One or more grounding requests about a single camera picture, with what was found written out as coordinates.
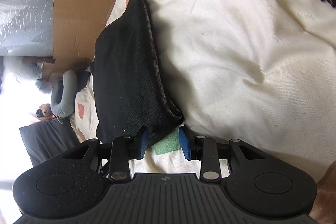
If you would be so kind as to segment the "black bear patchwork shorts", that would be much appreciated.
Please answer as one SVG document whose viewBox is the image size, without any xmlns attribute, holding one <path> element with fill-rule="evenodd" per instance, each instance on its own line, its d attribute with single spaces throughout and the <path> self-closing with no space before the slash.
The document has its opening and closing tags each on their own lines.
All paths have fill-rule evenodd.
<svg viewBox="0 0 336 224">
<path fill-rule="evenodd" d="M 161 76 L 147 0 L 129 0 L 124 13 L 96 40 L 91 64 L 97 137 L 110 143 L 148 129 L 148 145 L 184 120 Z"/>
</svg>

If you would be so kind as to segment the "grey neck pillow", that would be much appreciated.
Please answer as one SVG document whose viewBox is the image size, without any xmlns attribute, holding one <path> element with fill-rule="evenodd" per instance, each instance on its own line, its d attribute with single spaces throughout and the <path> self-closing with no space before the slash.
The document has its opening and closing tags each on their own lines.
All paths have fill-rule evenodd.
<svg viewBox="0 0 336 224">
<path fill-rule="evenodd" d="M 51 95 L 51 111 L 57 119 L 65 119 L 75 110 L 77 76 L 73 70 L 66 71 L 57 79 Z"/>
</svg>

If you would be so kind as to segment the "dark grey pillow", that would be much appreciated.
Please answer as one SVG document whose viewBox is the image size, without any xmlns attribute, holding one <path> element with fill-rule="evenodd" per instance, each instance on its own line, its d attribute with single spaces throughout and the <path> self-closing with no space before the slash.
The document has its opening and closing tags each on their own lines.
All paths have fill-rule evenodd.
<svg viewBox="0 0 336 224">
<path fill-rule="evenodd" d="M 33 166 L 80 144 L 69 122 L 42 121 L 19 129 Z"/>
</svg>

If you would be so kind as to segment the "black cloth under neck pillow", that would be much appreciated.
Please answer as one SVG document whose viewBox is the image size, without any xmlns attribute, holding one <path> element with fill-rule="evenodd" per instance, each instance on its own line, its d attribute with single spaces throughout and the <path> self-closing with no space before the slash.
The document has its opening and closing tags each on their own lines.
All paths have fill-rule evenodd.
<svg viewBox="0 0 336 224">
<path fill-rule="evenodd" d="M 77 77 L 77 91 L 80 92 L 82 89 L 84 89 L 91 77 L 90 71 L 76 71 L 75 72 Z"/>
</svg>

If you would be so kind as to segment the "teddy bear plush toy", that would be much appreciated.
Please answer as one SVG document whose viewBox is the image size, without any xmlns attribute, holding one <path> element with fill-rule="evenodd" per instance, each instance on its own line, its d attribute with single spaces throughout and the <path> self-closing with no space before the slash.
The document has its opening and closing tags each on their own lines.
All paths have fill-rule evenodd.
<svg viewBox="0 0 336 224">
<path fill-rule="evenodd" d="M 36 111 L 36 116 L 41 121 L 51 120 L 55 118 L 54 114 L 51 111 L 51 105 L 49 103 L 39 106 L 38 110 Z"/>
</svg>

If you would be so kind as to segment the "cream bear print bedsheet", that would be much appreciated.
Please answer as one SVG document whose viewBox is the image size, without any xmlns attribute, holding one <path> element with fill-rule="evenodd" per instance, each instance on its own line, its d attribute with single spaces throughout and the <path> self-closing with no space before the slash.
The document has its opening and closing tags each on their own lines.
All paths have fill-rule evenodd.
<svg viewBox="0 0 336 224">
<path fill-rule="evenodd" d="M 321 0 L 147 1 L 185 124 L 320 180 L 335 161 L 335 9 Z M 126 3 L 116 1 L 110 21 Z"/>
</svg>

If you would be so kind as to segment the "white pillow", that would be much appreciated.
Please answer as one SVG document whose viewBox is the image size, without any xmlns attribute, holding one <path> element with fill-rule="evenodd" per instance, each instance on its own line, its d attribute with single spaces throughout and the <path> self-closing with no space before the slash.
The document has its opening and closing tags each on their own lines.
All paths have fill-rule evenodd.
<svg viewBox="0 0 336 224">
<path fill-rule="evenodd" d="M 13 73 L 17 81 L 34 81 L 36 87 L 44 94 L 50 94 L 52 86 L 49 82 L 54 61 L 42 57 L 5 56 L 1 57 L 1 76 Z"/>
</svg>

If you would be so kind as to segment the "brown cardboard sheet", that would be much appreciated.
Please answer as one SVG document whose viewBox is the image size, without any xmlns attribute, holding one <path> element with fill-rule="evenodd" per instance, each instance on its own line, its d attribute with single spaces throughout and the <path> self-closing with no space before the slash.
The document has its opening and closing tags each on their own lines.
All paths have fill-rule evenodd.
<svg viewBox="0 0 336 224">
<path fill-rule="evenodd" d="M 97 37 L 116 0 L 54 0 L 54 64 L 45 77 L 51 81 L 65 71 L 86 68 L 93 60 Z"/>
</svg>

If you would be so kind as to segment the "grey mattress leaning upright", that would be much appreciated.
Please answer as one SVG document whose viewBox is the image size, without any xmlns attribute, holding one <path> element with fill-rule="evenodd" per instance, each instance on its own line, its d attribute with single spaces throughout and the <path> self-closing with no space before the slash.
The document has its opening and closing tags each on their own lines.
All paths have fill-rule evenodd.
<svg viewBox="0 0 336 224">
<path fill-rule="evenodd" d="M 53 55 L 54 0 L 1 0 L 1 56 Z"/>
</svg>

